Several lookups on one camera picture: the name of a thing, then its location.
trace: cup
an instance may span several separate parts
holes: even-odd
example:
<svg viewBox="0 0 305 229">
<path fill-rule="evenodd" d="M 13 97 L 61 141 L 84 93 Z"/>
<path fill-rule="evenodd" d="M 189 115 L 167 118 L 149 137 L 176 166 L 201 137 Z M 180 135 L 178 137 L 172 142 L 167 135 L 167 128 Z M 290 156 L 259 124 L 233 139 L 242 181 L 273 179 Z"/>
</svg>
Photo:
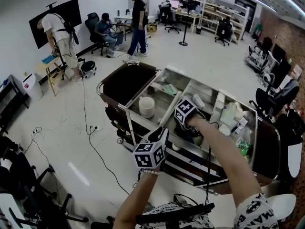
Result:
<svg viewBox="0 0 305 229">
<path fill-rule="evenodd" d="M 144 118 L 151 118 L 154 115 L 154 100 L 151 97 L 140 97 L 140 114 Z"/>
</svg>

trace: person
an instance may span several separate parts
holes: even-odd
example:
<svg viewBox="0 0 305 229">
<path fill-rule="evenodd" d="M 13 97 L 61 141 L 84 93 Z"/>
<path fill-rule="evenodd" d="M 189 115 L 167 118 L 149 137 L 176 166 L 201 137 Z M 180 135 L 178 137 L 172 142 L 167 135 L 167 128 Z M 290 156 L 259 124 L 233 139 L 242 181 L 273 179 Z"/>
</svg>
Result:
<svg viewBox="0 0 305 229">
<path fill-rule="evenodd" d="M 278 229 L 278 224 L 273 210 L 267 203 L 267 199 L 264 197 L 258 181 L 253 175 L 246 159 L 242 156 L 239 149 L 231 139 L 222 134 L 197 114 L 191 117 L 187 123 L 189 126 L 195 127 L 206 138 L 212 152 L 228 177 L 236 206 L 234 228 Z M 113 229 L 133 229 L 136 226 L 136 216 L 143 213 L 156 183 L 159 170 L 160 167 L 154 170 L 154 172 L 148 173 L 148 171 L 143 173 L 135 189 L 118 210 Z M 164 211 L 180 209 L 183 208 L 178 204 L 169 203 L 155 207 L 153 210 L 148 211 L 145 214 L 158 214 Z M 192 226 L 192 228 L 214 228 L 207 215 L 194 218 L 196 219 L 182 222 L 182 227 Z M 160 225 L 160 223 L 158 223 L 158 225 L 150 224 L 149 226 L 152 226 L 150 228 L 156 226 L 159 229 L 166 228 L 165 225 Z"/>
<path fill-rule="evenodd" d="M 105 42 L 109 43 L 109 54 L 114 54 L 114 51 L 122 50 L 120 46 L 123 43 L 123 33 L 111 32 L 112 23 L 109 19 L 109 14 L 102 14 L 102 19 L 96 24 L 94 32 L 103 37 Z"/>
<path fill-rule="evenodd" d="M 38 21 L 37 28 L 40 30 L 44 29 L 44 32 L 47 34 L 49 45 L 52 49 L 52 54 L 57 53 L 58 47 L 68 67 L 74 72 L 72 80 L 77 81 L 80 79 L 81 75 L 78 66 L 78 59 L 73 45 L 72 35 L 70 35 L 67 31 L 59 31 L 65 29 L 64 19 L 56 13 L 48 13 Z"/>
<path fill-rule="evenodd" d="M 133 10 L 132 10 L 132 28 L 133 36 L 130 48 L 125 56 L 124 62 L 133 60 L 133 54 L 137 48 L 138 43 L 140 43 L 140 54 L 137 56 L 146 57 L 146 38 L 145 38 L 145 26 L 148 24 L 148 17 L 145 14 L 146 1 L 145 0 L 132 0 Z"/>
</svg>

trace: bracelet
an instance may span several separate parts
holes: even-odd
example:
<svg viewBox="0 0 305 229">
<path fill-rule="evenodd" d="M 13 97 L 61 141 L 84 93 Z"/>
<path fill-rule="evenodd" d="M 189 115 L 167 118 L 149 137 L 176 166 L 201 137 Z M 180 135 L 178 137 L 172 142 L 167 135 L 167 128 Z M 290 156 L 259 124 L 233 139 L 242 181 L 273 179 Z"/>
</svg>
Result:
<svg viewBox="0 0 305 229">
<path fill-rule="evenodd" d="M 151 174 L 156 175 L 156 176 L 158 176 L 160 174 L 160 172 L 154 171 L 154 170 L 143 170 L 142 172 L 151 173 Z"/>
</svg>

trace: black and white cube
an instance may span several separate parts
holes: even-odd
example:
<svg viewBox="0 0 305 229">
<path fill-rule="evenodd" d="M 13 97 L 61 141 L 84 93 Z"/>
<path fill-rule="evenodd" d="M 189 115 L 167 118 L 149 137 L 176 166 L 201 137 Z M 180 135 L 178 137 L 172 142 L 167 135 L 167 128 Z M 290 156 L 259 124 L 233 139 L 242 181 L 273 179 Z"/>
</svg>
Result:
<svg viewBox="0 0 305 229">
<path fill-rule="evenodd" d="M 194 110 L 196 106 L 187 98 L 183 99 L 175 108 L 175 118 L 182 124 L 185 124 L 186 117 Z"/>
<path fill-rule="evenodd" d="M 155 169 L 164 160 L 165 145 L 157 143 L 140 143 L 134 150 L 133 157 L 140 169 Z"/>
</svg>

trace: wooden stool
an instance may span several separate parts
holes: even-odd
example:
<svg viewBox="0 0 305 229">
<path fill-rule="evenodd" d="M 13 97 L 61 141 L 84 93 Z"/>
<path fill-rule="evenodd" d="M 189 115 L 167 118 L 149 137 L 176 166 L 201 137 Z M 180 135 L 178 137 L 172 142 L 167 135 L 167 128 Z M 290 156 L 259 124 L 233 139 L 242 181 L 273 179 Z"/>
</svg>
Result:
<svg viewBox="0 0 305 229">
<path fill-rule="evenodd" d="M 55 82 L 55 80 L 57 78 L 62 78 L 62 76 L 64 75 L 69 81 L 71 81 L 71 79 L 65 74 L 64 71 L 62 71 L 62 69 L 58 66 L 58 64 L 56 63 L 58 61 L 59 57 L 56 57 L 55 59 L 53 59 L 52 61 L 50 61 L 49 63 L 43 63 L 41 62 L 38 66 L 37 66 L 37 70 L 41 70 L 41 69 L 44 69 L 47 73 L 47 76 L 48 76 L 48 82 L 49 82 L 49 85 L 53 91 L 53 94 L 54 96 L 56 97 L 56 94 L 55 94 L 55 91 L 54 91 L 54 88 L 53 88 L 53 84 Z M 59 70 L 59 74 L 52 80 L 52 74 L 51 74 L 51 71 L 50 71 L 50 66 L 52 65 L 55 65 L 56 68 Z"/>
</svg>

